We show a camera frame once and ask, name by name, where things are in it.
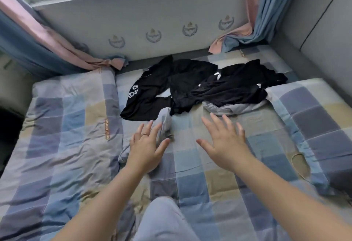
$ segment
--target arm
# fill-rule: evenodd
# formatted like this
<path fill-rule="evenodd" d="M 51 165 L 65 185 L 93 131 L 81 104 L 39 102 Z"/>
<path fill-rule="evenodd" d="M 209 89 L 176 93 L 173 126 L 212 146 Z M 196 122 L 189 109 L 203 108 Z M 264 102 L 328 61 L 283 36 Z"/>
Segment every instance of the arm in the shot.
<path fill-rule="evenodd" d="M 130 141 L 130 155 L 126 166 L 86 207 L 84 207 L 52 239 L 53 241 L 107 241 L 144 174 L 156 168 L 170 140 L 156 148 L 156 136 L 161 124 L 152 130 L 152 121 L 143 130 L 141 124 Z"/>
<path fill-rule="evenodd" d="M 245 143 L 245 133 L 237 123 L 222 121 L 211 114 L 214 123 L 202 118 L 214 146 L 199 139 L 197 143 L 221 168 L 236 173 L 271 211 L 275 219 L 295 241 L 351 240 L 352 226 L 329 208 L 305 195 L 258 161 Z"/>

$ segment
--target black object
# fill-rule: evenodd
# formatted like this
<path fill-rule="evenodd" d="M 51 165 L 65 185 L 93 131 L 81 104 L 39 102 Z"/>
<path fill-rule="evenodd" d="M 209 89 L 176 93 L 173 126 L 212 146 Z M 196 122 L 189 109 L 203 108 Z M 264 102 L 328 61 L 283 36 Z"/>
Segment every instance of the black object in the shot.
<path fill-rule="evenodd" d="M 218 107 L 226 104 L 257 104 L 266 98 L 265 88 L 286 82 L 284 74 L 269 70 L 260 64 L 260 60 L 253 60 L 219 70 L 200 83 L 190 95 Z"/>
<path fill-rule="evenodd" d="M 155 120 L 161 109 L 170 107 L 170 114 L 189 112 L 200 102 L 190 92 L 218 69 L 206 61 L 177 60 L 167 56 L 142 74 L 129 92 L 121 117 L 130 121 Z M 156 97 L 170 88 L 171 96 Z"/>

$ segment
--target left hand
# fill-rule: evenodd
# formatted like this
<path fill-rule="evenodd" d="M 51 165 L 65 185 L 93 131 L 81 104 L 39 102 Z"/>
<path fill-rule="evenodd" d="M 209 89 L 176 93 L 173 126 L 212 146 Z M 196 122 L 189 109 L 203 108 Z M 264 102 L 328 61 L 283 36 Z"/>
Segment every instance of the left hand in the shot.
<path fill-rule="evenodd" d="M 130 140 L 130 154 L 126 167 L 142 175 L 151 172 L 158 166 L 170 143 L 170 139 L 166 138 L 158 148 L 156 147 L 156 136 L 162 124 L 159 123 L 153 128 L 152 124 L 153 121 L 150 121 L 144 127 L 144 123 L 142 123 Z"/>

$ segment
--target pink curtain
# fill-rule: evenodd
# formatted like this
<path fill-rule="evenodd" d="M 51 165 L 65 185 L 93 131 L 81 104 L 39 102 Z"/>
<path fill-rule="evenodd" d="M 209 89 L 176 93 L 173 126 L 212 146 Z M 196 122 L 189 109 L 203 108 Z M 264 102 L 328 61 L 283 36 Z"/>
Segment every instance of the pink curtain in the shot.
<path fill-rule="evenodd" d="M 75 49 L 70 42 L 54 30 L 37 22 L 17 0 L 0 0 L 0 9 L 33 36 L 38 43 L 73 65 L 86 70 L 95 70 L 109 65 L 121 70 L 124 65 L 124 61 L 119 58 L 102 60 Z"/>
<path fill-rule="evenodd" d="M 231 34 L 234 36 L 248 36 L 253 33 L 254 24 L 256 23 L 259 0 L 246 0 L 247 3 L 247 16 L 248 23 L 234 29 L 226 34 L 219 36 L 209 48 L 209 52 L 213 54 L 221 53 L 223 39 L 226 35 Z"/>

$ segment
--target white logo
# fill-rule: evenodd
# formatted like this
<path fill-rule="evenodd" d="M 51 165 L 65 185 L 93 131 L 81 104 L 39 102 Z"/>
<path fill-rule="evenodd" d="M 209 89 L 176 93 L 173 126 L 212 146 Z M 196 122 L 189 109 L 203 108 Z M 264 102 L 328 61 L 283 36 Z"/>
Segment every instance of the white logo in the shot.
<path fill-rule="evenodd" d="M 138 86 L 132 86 L 132 90 L 134 90 L 134 92 L 129 92 L 129 98 L 133 97 L 135 94 L 137 94 L 138 92 Z"/>

